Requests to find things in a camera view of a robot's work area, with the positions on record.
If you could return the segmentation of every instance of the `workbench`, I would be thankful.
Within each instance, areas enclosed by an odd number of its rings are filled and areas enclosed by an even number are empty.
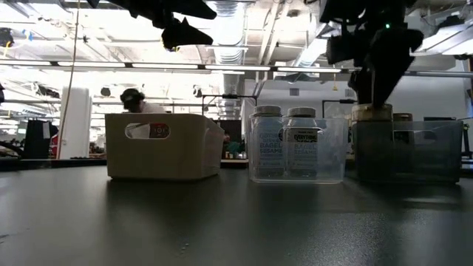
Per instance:
[[[473,180],[262,185],[0,173],[0,265],[472,265]]]

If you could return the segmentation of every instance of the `cardboard box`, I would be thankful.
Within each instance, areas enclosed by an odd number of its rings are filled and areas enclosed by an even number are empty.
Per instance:
[[[198,180],[218,174],[224,130],[202,115],[108,114],[112,178]]]

